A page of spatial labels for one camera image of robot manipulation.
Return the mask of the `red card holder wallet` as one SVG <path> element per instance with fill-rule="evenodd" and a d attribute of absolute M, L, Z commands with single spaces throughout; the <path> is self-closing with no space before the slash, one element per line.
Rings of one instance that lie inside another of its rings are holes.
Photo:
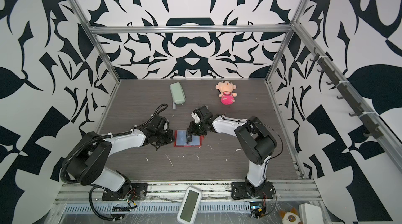
<path fill-rule="evenodd" d="M 175 147 L 201 147 L 204 136 L 190 135 L 188 130 L 176 130 L 175 136 Z"/>

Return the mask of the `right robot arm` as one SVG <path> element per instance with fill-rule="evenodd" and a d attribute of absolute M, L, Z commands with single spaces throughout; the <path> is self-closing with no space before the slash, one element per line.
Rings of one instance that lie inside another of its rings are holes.
<path fill-rule="evenodd" d="M 224 114 L 214 115 L 206 106 L 196 108 L 191 117 L 190 135 L 206 136 L 209 132 L 236 137 L 249 160 L 245 179 L 250 190 L 258 192 L 266 183 L 269 160 L 277 147 L 277 141 L 269 127 L 255 116 L 249 119 L 234 119 Z"/>

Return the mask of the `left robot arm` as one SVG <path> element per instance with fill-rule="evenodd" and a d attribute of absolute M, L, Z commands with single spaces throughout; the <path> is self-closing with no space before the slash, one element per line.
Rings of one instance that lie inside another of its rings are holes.
<path fill-rule="evenodd" d="M 63 161 L 60 179 L 65 184 L 92 185 L 118 193 L 122 198 L 131 190 L 131 180 L 106 167 L 110 156 L 121 151 L 152 145 L 156 149 L 175 142 L 169 121 L 159 115 L 143 126 L 127 132 L 99 135 L 89 132 Z"/>

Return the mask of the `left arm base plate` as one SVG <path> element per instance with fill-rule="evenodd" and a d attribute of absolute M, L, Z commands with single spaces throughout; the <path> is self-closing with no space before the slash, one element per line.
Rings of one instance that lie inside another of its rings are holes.
<path fill-rule="evenodd" d="M 116 192 L 106 188 L 102 195 L 102 201 L 141 200 L 147 195 L 148 185 L 148 183 L 131 183 L 130 185 L 126 183 Z"/>

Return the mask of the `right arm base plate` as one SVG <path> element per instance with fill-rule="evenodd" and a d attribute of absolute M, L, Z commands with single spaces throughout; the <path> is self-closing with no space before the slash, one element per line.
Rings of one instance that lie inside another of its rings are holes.
<path fill-rule="evenodd" d="M 234 200 L 243 199 L 274 199 L 276 192 L 274 186 L 269 181 L 263 181 L 260 186 L 254 186 L 249 181 L 232 182 L 231 184 L 231 198 Z"/>

